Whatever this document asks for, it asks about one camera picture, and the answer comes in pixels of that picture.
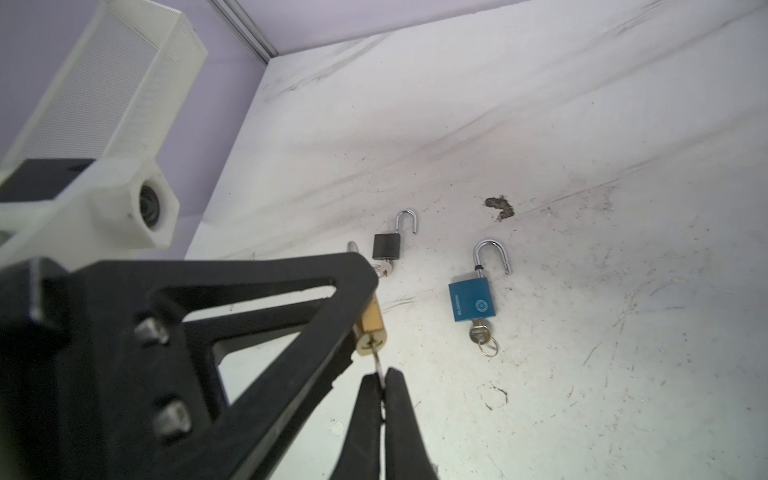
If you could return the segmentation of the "blue padlock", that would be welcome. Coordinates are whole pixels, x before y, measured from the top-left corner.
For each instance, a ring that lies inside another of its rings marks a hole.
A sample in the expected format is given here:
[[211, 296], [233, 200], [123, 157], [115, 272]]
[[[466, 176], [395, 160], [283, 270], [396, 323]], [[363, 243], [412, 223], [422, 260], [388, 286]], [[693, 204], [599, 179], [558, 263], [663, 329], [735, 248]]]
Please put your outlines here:
[[476, 276], [449, 285], [451, 308], [455, 322], [482, 320], [496, 315], [490, 284], [484, 276], [485, 268], [480, 258], [481, 250], [486, 246], [493, 246], [498, 250], [507, 275], [511, 275], [513, 272], [510, 257], [501, 242], [495, 239], [479, 241], [473, 250]]

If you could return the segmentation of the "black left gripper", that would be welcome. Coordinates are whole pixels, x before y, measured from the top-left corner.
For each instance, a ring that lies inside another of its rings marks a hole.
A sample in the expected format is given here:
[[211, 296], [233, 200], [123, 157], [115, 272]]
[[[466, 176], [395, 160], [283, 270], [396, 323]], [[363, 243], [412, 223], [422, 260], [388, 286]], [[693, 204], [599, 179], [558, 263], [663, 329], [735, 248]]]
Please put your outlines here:
[[4, 478], [67, 479], [56, 357], [70, 339], [55, 280], [67, 271], [48, 258], [1, 269], [1, 458]]

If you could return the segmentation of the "small key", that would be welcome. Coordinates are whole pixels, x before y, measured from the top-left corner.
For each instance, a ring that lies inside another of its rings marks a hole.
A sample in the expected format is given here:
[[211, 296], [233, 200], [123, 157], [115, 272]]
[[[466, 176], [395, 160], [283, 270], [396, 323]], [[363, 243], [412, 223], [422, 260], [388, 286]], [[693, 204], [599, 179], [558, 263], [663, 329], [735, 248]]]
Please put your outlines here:
[[376, 343], [374, 341], [371, 341], [369, 346], [370, 346], [370, 350], [371, 350], [371, 353], [372, 353], [373, 358], [374, 358], [375, 369], [376, 369], [378, 381], [379, 381], [381, 390], [384, 391], [386, 389], [386, 381], [385, 381], [384, 369], [382, 367], [382, 363], [381, 363], [380, 356], [379, 356], [379, 350], [378, 350], [378, 347], [377, 347], [377, 345], [376, 345]]

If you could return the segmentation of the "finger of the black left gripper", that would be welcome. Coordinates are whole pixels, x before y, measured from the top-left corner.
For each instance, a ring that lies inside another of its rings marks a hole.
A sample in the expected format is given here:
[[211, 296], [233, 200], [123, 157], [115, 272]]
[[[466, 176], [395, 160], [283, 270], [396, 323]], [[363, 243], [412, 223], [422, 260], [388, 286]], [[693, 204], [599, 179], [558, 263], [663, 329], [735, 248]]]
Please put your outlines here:
[[378, 283], [356, 253], [102, 261], [56, 278], [59, 475], [270, 476], [351, 365]]

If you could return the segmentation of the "black padlock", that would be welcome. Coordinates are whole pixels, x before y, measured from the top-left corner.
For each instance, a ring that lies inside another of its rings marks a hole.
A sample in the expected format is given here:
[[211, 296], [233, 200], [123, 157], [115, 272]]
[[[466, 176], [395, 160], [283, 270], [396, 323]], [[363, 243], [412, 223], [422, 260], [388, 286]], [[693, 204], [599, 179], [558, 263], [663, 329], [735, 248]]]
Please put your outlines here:
[[418, 232], [418, 215], [413, 209], [404, 209], [395, 217], [395, 228], [391, 232], [379, 233], [374, 236], [372, 259], [379, 262], [378, 274], [381, 277], [389, 276], [394, 270], [394, 262], [400, 258], [401, 240], [400, 233], [402, 218], [408, 215], [412, 220], [412, 233]]

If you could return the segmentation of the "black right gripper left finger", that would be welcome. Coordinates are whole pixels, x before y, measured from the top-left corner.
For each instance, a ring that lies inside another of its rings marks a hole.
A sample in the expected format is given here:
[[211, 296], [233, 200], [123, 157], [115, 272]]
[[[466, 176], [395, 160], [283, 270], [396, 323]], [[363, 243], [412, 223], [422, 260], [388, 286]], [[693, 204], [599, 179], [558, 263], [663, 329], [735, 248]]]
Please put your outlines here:
[[363, 377], [353, 414], [331, 480], [380, 478], [382, 389], [377, 374]]

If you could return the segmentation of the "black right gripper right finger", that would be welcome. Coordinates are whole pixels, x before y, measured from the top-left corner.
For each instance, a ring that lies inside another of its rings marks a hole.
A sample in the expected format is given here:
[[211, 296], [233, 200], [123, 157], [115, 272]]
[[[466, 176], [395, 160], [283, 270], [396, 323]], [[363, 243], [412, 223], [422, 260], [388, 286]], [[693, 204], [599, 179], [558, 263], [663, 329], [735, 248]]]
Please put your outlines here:
[[438, 476], [428, 457], [404, 374], [389, 368], [383, 394], [385, 409], [385, 470], [393, 480]]

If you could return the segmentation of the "brass padlock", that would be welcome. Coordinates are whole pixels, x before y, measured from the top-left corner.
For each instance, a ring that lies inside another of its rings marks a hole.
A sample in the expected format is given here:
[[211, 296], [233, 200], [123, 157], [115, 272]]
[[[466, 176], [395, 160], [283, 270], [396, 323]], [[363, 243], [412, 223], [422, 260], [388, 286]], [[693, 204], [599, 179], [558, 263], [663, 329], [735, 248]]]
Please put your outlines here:
[[370, 303], [353, 326], [353, 333], [356, 352], [360, 356], [370, 356], [385, 346], [388, 335], [376, 294], [373, 294]]

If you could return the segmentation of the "silver key with ring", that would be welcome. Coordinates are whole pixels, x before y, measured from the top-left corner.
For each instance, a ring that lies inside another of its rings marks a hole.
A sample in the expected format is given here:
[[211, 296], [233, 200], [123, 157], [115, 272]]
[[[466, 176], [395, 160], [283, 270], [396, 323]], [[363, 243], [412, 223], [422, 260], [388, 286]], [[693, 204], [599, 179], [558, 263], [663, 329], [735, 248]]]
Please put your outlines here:
[[469, 337], [485, 357], [493, 358], [499, 353], [499, 344], [493, 337], [490, 327], [482, 319], [472, 321]]

